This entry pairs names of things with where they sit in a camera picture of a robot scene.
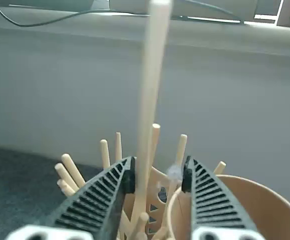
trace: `white wall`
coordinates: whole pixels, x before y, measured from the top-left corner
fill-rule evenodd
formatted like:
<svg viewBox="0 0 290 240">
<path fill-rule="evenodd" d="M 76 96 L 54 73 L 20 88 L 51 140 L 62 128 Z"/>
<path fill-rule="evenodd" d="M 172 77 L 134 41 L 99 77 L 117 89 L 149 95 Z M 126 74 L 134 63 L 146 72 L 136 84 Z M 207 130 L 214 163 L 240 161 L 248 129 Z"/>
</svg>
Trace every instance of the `white wall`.
<svg viewBox="0 0 290 240">
<path fill-rule="evenodd" d="M 19 21 L 63 13 L 10 10 Z M 89 15 L 19 29 L 0 17 L 0 146 L 101 165 L 99 140 L 121 131 L 136 152 L 145 18 Z M 156 121 L 155 165 L 186 154 L 290 200 L 290 29 L 173 21 Z"/>
</svg>

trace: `gray carpet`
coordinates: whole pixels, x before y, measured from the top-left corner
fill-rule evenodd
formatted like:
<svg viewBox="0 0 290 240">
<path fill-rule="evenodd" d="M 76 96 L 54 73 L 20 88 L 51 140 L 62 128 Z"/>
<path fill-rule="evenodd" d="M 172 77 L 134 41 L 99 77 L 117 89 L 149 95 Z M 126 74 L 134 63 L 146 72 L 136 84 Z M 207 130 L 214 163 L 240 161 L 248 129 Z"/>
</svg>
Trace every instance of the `gray carpet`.
<svg viewBox="0 0 290 240">
<path fill-rule="evenodd" d="M 54 165 L 45 157 L 0 149 L 0 240 L 48 215 L 65 199 Z M 78 168 L 86 179 L 99 172 L 85 165 Z"/>
</svg>

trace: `cable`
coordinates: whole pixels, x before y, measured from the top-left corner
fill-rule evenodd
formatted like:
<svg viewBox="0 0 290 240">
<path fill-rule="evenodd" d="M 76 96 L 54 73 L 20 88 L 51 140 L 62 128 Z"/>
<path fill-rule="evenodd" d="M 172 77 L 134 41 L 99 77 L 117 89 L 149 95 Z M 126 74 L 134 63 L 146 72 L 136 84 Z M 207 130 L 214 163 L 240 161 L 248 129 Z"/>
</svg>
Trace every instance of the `cable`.
<svg viewBox="0 0 290 240">
<path fill-rule="evenodd" d="M 222 12 L 224 14 L 227 14 L 227 15 L 233 17 L 235 20 L 239 21 L 240 24 L 244 23 L 244 21 L 240 17 L 236 16 L 234 13 L 232 13 L 232 12 L 230 12 L 228 10 L 225 10 L 223 8 L 220 8 L 218 6 L 207 4 L 207 3 L 204 3 L 204 2 L 200 2 L 200 1 L 196 1 L 196 0 L 183 0 L 183 1 L 191 3 L 191 4 L 195 4 L 195 5 L 200 5 L 201 7 L 204 7 L 204 8 L 213 9 L 213 10 L 218 11 L 218 12 Z M 86 11 L 80 11 L 80 12 L 77 12 L 77 13 L 69 14 L 67 16 L 63 16 L 63 17 L 60 17 L 60 18 L 57 18 L 57 19 L 54 19 L 54 20 L 50 20 L 50 21 L 34 23 L 34 24 L 21 24 L 21 23 L 18 23 L 16 21 L 10 19 L 9 17 L 7 17 L 0 9 L 0 15 L 5 20 L 7 20 L 8 22 L 10 22 L 13 25 L 16 25 L 16 26 L 22 27 L 22 28 L 31 28 L 31 27 L 38 27 L 38 26 L 44 26 L 44 25 L 48 25 L 48 24 L 53 24 L 53 23 L 56 23 L 56 22 L 59 22 L 59 21 L 65 20 L 65 19 L 70 19 L 70 18 L 73 18 L 73 17 L 77 17 L 77 16 L 80 16 L 80 15 L 89 14 L 89 13 L 110 13 L 110 12 L 113 12 L 113 11 L 110 11 L 110 10 L 86 10 Z"/>
<path fill-rule="evenodd" d="M 86 10 L 86 11 L 80 11 L 80 12 L 77 12 L 77 13 L 73 13 L 73 14 L 70 14 L 70 15 L 67 15 L 67 16 L 63 16 L 63 17 L 60 17 L 60 18 L 57 18 L 57 19 L 54 19 L 54 20 L 50 20 L 50 21 L 34 23 L 34 24 L 20 24 L 20 23 L 18 23 L 16 21 L 13 21 L 9 17 L 7 17 L 0 9 L 0 15 L 5 20 L 7 20 L 8 22 L 10 22 L 13 25 L 16 25 L 16 26 L 22 27 L 22 28 L 31 28 L 31 27 L 38 27 L 38 26 L 53 24 L 53 23 L 56 23 L 56 22 L 59 22 L 59 21 L 65 20 L 65 19 L 70 19 L 70 18 L 73 18 L 73 17 L 77 17 L 77 16 L 80 16 L 80 15 L 89 14 L 89 13 L 108 13 L 108 12 L 111 12 L 111 11 L 110 10 Z"/>
<path fill-rule="evenodd" d="M 244 23 L 243 19 L 241 19 L 240 17 L 238 17 L 237 15 L 232 13 L 231 11 L 228 11 L 226 9 L 220 8 L 218 6 L 211 5 L 211 4 L 204 3 L 204 2 L 200 2 L 200 1 L 196 1 L 196 0 L 183 0 L 183 1 L 191 3 L 191 4 L 195 4 L 195 5 L 200 5 L 201 7 L 204 7 L 204 8 L 213 9 L 213 10 L 215 10 L 217 12 L 222 12 L 223 14 L 226 14 L 226 15 L 229 15 L 229 16 L 233 17 L 236 21 L 239 21 L 240 24 Z"/>
</svg>

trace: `wooden dowel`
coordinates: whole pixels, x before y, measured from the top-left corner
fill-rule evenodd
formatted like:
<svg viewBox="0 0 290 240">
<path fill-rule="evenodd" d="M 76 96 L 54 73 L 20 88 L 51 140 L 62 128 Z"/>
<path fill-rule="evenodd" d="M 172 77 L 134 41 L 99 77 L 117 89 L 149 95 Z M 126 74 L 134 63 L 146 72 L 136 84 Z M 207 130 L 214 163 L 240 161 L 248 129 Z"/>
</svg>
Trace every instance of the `wooden dowel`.
<svg viewBox="0 0 290 240">
<path fill-rule="evenodd" d="M 164 240 L 167 237 L 167 233 L 168 233 L 168 228 L 165 226 L 162 226 L 156 233 L 155 235 L 152 237 L 151 240 Z"/>
<path fill-rule="evenodd" d="M 116 132 L 116 142 L 115 142 L 115 160 L 116 162 L 123 159 L 123 151 L 121 147 L 121 134 L 120 132 Z"/>
<path fill-rule="evenodd" d="M 75 194 L 75 191 L 65 182 L 63 179 L 57 181 L 57 185 L 61 189 L 64 195 L 70 197 Z"/>
<path fill-rule="evenodd" d="M 155 154 L 159 139 L 159 133 L 160 133 L 160 125 L 157 123 L 154 123 L 152 125 L 152 136 L 151 136 L 151 147 L 150 147 L 150 157 L 149 157 L 149 165 L 148 165 L 148 177 L 150 176 L 151 167 L 153 166 L 154 160 L 155 160 Z"/>
<path fill-rule="evenodd" d="M 56 164 L 55 170 L 57 171 L 60 178 L 63 179 L 75 192 L 78 191 L 79 189 L 78 186 L 76 185 L 72 177 L 69 175 L 69 173 L 67 172 L 62 163 Z"/>
<path fill-rule="evenodd" d="M 85 185 L 85 180 L 81 173 L 79 172 L 77 166 L 75 165 L 74 161 L 71 159 L 70 155 L 65 153 L 61 156 L 61 160 L 65 165 L 66 169 L 68 170 L 71 177 L 74 179 L 75 183 L 78 187 L 82 187 Z"/>
<path fill-rule="evenodd" d="M 131 224 L 146 211 L 147 170 L 152 140 L 152 124 L 160 82 L 160 73 L 172 10 L 171 0 L 151 0 L 144 46 L 142 83 L 138 116 L 135 201 Z"/>
<path fill-rule="evenodd" d="M 177 154 L 176 154 L 176 161 L 175 161 L 175 164 L 178 167 L 181 167 L 182 165 L 184 154 L 185 154 L 185 149 L 186 149 L 186 144 L 187 144 L 187 135 L 185 134 L 180 135 L 178 148 L 177 148 Z M 163 219 L 161 223 L 161 228 L 167 226 L 167 222 L 166 222 L 167 206 L 169 205 L 170 199 L 172 195 L 174 194 L 174 192 L 176 191 L 176 189 L 177 189 L 177 181 L 175 179 L 171 179 L 170 184 L 169 184 L 169 190 L 167 194 L 167 201 L 166 201 L 166 205 L 164 209 Z"/>
<path fill-rule="evenodd" d="M 187 144 L 187 135 L 181 134 L 179 138 L 177 154 L 176 154 L 176 164 L 179 167 L 181 167 L 181 164 L 183 163 L 186 144 Z"/>
<path fill-rule="evenodd" d="M 139 215 L 139 218 L 137 219 L 137 222 L 136 222 L 134 228 L 132 229 L 132 232 L 131 232 L 130 236 L 127 238 L 127 240 L 134 240 L 137 233 L 139 233 L 139 232 L 143 233 L 148 220 L 149 220 L 148 213 L 142 212 Z"/>
<path fill-rule="evenodd" d="M 219 164 L 217 165 L 217 167 L 214 170 L 214 174 L 219 175 L 222 174 L 222 172 L 224 171 L 226 167 L 226 163 L 224 163 L 223 161 L 220 161 Z"/>
<path fill-rule="evenodd" d="M 139 232 L 136 234 L 135 240 L 148 240 L 146 233 Z"/>
<path fill-rule="evenodd" d="M 110 159 L 109 159 L 109 150 L 108 150 L 108 142 L 105 139 L 100 140 L 100 151 L 101 151 L 101 160 L 103 162 L 103 168 L 107 169 L 110 167 Z"/>
</svg>

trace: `screw hole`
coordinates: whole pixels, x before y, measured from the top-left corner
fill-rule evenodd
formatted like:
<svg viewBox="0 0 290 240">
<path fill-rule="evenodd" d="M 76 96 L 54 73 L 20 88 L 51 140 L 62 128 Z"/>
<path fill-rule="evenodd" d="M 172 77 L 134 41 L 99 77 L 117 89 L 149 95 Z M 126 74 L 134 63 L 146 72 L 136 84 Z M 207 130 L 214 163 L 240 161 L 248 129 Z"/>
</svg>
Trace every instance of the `screw hole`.
<svg viewBox="0 0 290 240">
<path fill-rule="evenodd" d="M 203 236 L 200 238 L 201 240 L 218 240 L 218 237 L 213 234 L 213 233 L 205 233 Z"/>
<path fill-rule="evenodd" d="M 241 236 L 239 238 L 239 240 L 255 240 L 255 239 L 253 237 L 251 237 L 251 236 Z"/>
<path fill-rule="evenodd" d="M 27 240 L 45 240 L 46 235 L 43 233 L 35 233 L 34 235 L 27 238 Z"/>
</svg>

